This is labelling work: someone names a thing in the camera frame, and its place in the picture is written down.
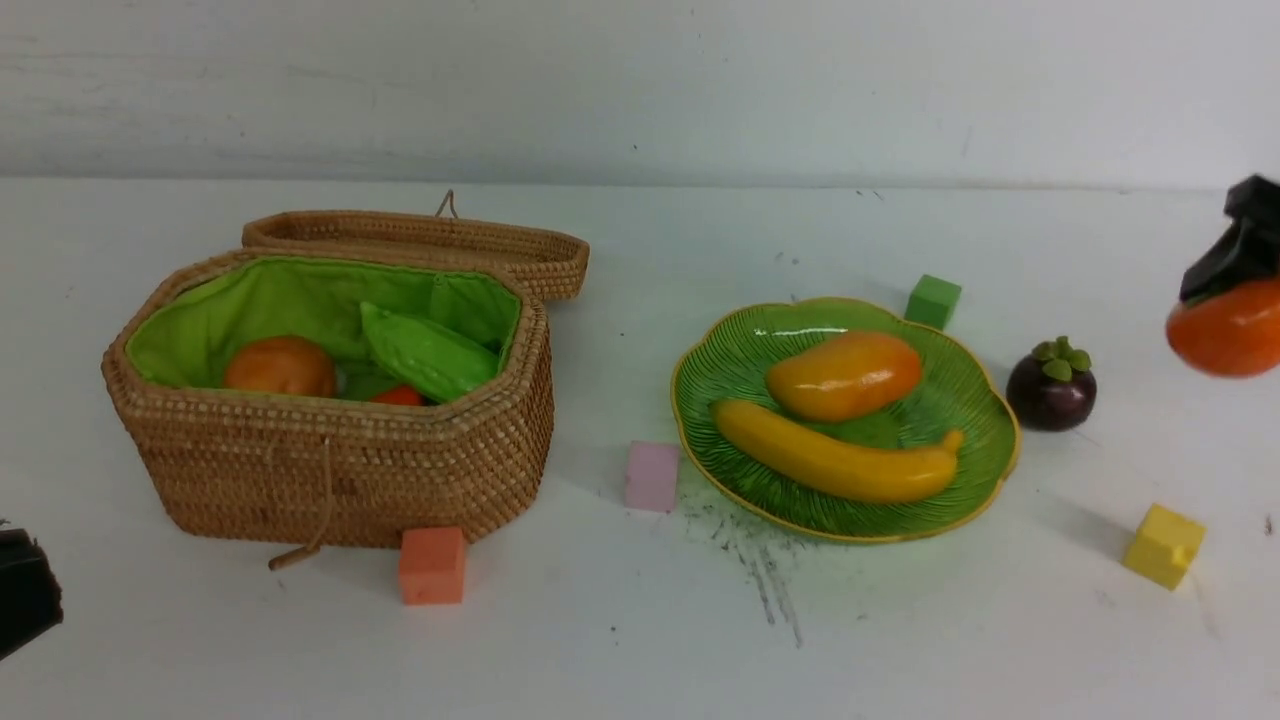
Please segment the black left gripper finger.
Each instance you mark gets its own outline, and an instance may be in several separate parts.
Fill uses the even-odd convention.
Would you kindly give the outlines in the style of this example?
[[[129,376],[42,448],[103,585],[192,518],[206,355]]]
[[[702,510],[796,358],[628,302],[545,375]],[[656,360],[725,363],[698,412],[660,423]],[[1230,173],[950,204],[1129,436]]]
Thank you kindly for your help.
[[[1,659],[64,621],[49,555],[27,530],[1,530]]]

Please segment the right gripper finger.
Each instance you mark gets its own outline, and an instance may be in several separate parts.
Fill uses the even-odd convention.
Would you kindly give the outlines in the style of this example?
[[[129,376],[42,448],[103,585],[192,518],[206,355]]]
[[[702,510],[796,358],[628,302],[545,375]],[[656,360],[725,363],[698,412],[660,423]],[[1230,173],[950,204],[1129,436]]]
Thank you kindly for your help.
[[[1224,213],[1230,225],[1183,274],[1183,304],[1279,273],[1277,182],[1265,176],[1244,178],[1228,191]]]

